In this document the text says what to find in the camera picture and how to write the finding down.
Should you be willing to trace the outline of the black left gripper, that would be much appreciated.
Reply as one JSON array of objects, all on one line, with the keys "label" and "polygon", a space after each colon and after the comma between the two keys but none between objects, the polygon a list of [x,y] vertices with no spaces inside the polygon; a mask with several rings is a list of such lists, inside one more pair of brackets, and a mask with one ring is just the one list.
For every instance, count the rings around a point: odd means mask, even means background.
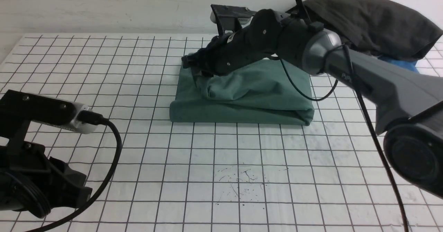
[{"label": "black left gripper", "polygon": [[1,146],[1,211],[44,218],[53,208],[80,208],[90,199],[86,175],[44,152],[44,146],[29,142]]}]

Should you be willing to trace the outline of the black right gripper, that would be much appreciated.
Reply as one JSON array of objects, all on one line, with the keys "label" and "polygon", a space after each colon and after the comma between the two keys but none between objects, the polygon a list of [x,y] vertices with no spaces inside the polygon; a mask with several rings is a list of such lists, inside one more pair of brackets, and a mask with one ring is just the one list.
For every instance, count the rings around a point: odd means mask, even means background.
[{"label": "black right gripper", "polygon": [[204,77],[226,76],[251,63],[276,53],[287,13],[272,9],[259,10],[245,28],[214,37],[204,48],[182,57],[184,69]]}]

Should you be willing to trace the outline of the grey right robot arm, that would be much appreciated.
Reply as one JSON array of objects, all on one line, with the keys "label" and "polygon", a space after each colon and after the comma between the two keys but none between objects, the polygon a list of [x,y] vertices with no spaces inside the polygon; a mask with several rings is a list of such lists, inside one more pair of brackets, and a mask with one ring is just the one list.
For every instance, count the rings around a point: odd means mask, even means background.
[{"label": "grey right robot arm", "polygon": [[386,159],[409,183],[443,194],[442,78],[413,73],[342,46],[337,33],[319,22],[262,9],[242,28],[216,36],[182,57],[184,68],[225,76],[276,55],[312,76],[329,74],[376,106],[375,133],[385,133]]}]

